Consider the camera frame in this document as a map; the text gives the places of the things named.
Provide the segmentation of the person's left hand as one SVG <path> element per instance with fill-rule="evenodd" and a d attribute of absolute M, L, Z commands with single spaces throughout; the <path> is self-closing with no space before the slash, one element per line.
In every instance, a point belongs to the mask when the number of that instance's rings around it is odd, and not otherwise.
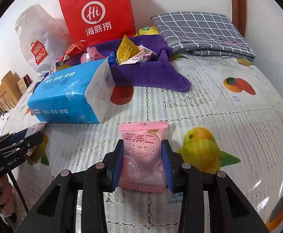
<path fill-rule="evenodd" d="M 16 201 L 12 190 L 13 187 L 8 176 L 0 178 L 0 206 L 3 206 L 2 213 L 5 216 L 10 216 L 15 212 Z"/>

